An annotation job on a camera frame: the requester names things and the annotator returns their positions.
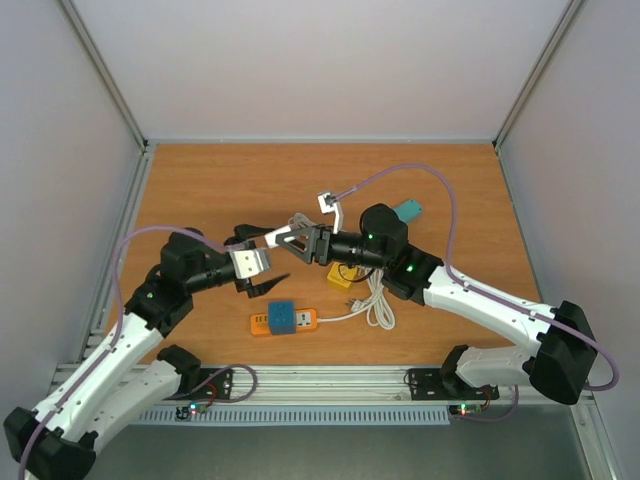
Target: vent grille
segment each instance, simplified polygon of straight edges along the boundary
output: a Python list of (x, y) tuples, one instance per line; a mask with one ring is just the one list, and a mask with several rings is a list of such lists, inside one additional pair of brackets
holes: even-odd
[(209, 427), (278, 425), (449, 425), (446, 407), (326, 407), (326, 406), (213, 406), (207, 412), (180, 420), (176, 408), (157, 406), (140, 416), (136, 425)]

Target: white wall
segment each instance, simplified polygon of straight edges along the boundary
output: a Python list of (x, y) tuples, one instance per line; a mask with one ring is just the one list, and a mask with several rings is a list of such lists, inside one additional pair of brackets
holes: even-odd
[[(640, 478), (640, 3), (589, 0), (503, 149), (542, 293), (581, 304), (621, 366), (597, 395)], [(606, 381), (598, 364), (593, 380)]]
[(71, 359), (138, 154), (54, 1), (0, 2), (0, 71), (4, 419)]
[(493, 140), (567, 0), (76, 0), (148, 138)]

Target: gray floor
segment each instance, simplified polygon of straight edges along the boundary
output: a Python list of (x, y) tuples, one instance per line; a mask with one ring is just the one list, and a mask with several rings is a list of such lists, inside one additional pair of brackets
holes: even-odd
[(577, 480), (586, 470), (568, 409), (449, 427), (128, 427), (90, 480)]

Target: coiled white cord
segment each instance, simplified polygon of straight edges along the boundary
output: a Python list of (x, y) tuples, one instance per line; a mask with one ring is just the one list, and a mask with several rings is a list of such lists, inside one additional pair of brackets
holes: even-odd
[[(302, 214), (296, 213), (289, 219), (289, 225), (295, 228), (304, 228), (316, 225), (309, 218)], [(370, 269), (362, 269), (364, 275), (367, 275)], [(352, 317), (356, 317), (362, 313), (367, 314), (367, 323), (372, 327), (381, 327), (385, 330), (391, 330), (396, 326), (396, 317), (393, 314), (391, 305), (385, 298), (384, 287), (382, 286), (382, 270), (376, 270), (367, 278), (367, 285), (371, 290), (371, 295), (364, 299), (351, 299), (351, 313), (342, 315), (341, 317), (333, 318), (318, 318), (318, 322), (339, 322), (341, 320), (347, 320)]]

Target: wooden tabletop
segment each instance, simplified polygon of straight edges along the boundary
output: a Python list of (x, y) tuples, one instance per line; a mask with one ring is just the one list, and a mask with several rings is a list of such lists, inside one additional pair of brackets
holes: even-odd
[[(160, 145), (136, 226), (193, 226), (223, 242), (234, 225), (278, 227), (302, 212), (329, 221), (317, 194), (341, 192), (383, 168), (425, 163), (452, 183), (459, 203), (453, 264), (478, 280), (531, 300), (538, 296), (498, 159), (490, 145)], [(444, 187), (419, 170), (390, 174), (343, 202), (344, 229), (358, 231), (361, 212), (384, 202), (396, 206), (414, 198), (424, 211), (409, 226), (417, 247), (444, 256), (451, 208)], [(122, 288), (129, 298), (158, 262), (167, 235), (151, 233), (129, 248)], [(291, 277), (268, 295), (248, 299), (233, 285), (199, 293), (195, 308), (163, 344), (178, 344), (204, 364), (439, 364), (450, 349), (508, 343), (456, 315), (402, 302), (387, 294), (395, 329), (367, 325), (365, 316), (321, 324), (317, 331), (256, 338), (249, 317), (273, 300), (292, 299), (296, 308), (315, 308), (332, 317), (349, 312), (349, 297), (369, 295), (366, 284), (349, 294), (327, 286), (328, 267), (307, 265), (283, 249), (271, 251), (274, 268), (266, 279)], [(148, 355), (145, 361), (155, 357)]]

